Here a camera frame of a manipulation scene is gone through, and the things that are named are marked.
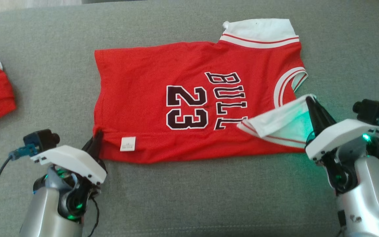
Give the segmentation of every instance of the basketball jersey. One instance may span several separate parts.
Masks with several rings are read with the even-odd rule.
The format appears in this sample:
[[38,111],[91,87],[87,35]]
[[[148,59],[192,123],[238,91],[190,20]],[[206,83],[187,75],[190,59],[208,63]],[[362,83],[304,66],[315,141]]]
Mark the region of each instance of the basketball jersey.
[[307,78],[290,21],[223,26],[217,43],[95,51],[101,92],[93,132],[104,132],[101,158],[154,163],[303,152],[304,141],[280,131],[296,119],[287,110],[256,122],[273,128],[270,139],[237,126],[296,99]]

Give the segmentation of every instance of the armhole trim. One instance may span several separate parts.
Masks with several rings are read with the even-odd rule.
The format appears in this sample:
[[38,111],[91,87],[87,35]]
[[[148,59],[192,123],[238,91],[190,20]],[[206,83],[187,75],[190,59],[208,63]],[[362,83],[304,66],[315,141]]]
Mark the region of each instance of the armhole trim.
[[308,74],[305,71],[305,68],[302,66],[295,67],[284,73],[279,80],[277,81],[276,87],[274,89],[273,102],[274,107],[278,108],[283,105],[283,94],[286,88],[286,85],[292,81],[292,89],[295,92],[302,84],[302,82],[307,79]]

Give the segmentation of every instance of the black lettering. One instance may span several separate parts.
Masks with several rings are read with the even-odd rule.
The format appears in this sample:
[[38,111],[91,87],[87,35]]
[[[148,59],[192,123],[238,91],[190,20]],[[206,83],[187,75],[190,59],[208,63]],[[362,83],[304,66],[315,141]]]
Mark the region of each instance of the black lettering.
[[195,87],[194,94],[197,95],[198,99],[192,97],[192,95],[181,86],[167,86],[166,106],[181,106],[181,98],[184,99],[189,106],[201,106],[207,103],[207,92],[203,87]]
[[181,109],[171,109],[166,115],[166,124],[172,130],[201,129],[209,124],[209,114],[204,109],[194,109],[194,115],[184,115],[184,121],[178,122],[177,118],[181,116]]
[[215,87],[214,89],[216,99],[236,99],[245,98],[243,86],[238,87]]
[[241,103],[230,103],[230,104],[226,104],[226,103],[222,103],[222,102],[216,102],[216,114],[217,115],[227,114],[227,111],[223,109],[224,107],[226,107],[226,108],[230,108],[230,107],[247,108],[247,102],[242,101]]
[[223,125],[223,123],[240,123],[242,122],[242,120],[244,119],[248,119],[248,117],[243,117],[243,118],[238,118],[238,119],[234,119],[234,118],[217,118],[216,120],[216,124],[215,124],[215,130],[220,130],[220,129],[225,129],[226,126]]
[[212,84],[238,84],[241,81],[236,72],[232,72],[231,74],[205,72],[204,74],[206,74],[209,82]]

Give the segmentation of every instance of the green led light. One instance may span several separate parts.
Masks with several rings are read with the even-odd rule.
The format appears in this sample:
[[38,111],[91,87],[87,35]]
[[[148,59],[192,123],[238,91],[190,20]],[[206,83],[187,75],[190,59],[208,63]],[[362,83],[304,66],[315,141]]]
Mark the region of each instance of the green led light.
[[364,138],[366,141],[370,141],[371,138],[368,134],[362,134],[362,138]]

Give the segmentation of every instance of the red stripe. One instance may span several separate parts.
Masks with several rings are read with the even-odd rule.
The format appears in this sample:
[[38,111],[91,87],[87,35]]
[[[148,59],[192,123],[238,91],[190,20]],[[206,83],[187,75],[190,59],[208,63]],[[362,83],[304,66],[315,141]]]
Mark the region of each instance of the red stripe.
[[257,134],[257,131],[252,129],[251,127],[247,126],[244,122],[242,122],[242,125],[248,128],[249,130],[253,131],[255,134]]
[[242,123],[243,123],[245,126],[248,126],[248,127],[250,127],[251,129],[254,129],[254,126],[252,126],[251,123],[248,123],[248,120],[247,120],[247,119],[242,120]]
[[301,80],[298,82],[298,84],[296,85],[295,89],[293,89],[294,91],[298,89],[298,87],[301,85],[301,83],[304,81],[305,77],[307,77],[307,74],[305,73],[305,75],[301,78]]
[[291,80],[292,78],[293,78],[293,75],[294,74],[297,74],[298,72],[304,72],[304,70],[303,69],[299,69],[299,70],[297,70],[297,71],[295,71],[295,72],[293,72],[292,74],[290,74],[284,81],[283,81],[283,83],[282,83],[282,88],[280,88],[280,91],[279,91],[279,97],[278,97],[278,105],[279,106],[282,106],[281,104],[280,104],[280,95],[284,92],[284,90],[285,90],[285,82],[289,79],[289,80]]
[[282,40],[279,40],[279,41],[273,41],[273,42],[262,42],[262,41],[255,41],[255,40],[243,39],[243,38],[239,38],[239,37],[232,36],[232,35],[228,35],[228,34],[223,34],[222,36],[229,36],[229,37],[232,37],[232,38],[235,38],[235,39],[239,39],[239,40],[243,40],[243,41],[246,41],[246,42],[256,42],[256,43],[265,43],[265,44],[269,44],[269,43],[277,43],[277,42],[285,42],[285,41],[288,41],[288,40],[299,39],[299,37],[293,37],[293,38],[282,39]]
[[274,138],[278,140],[285,140],[285,141],[291,141],[294,143],[299,143],[299,144],[305,144],[305,142],[297,141],[297,140],[292,140],[292,139],[287,139],[287,138],[278,138],[278,137],[273,137],[273,136],[267,136],[268,138]]

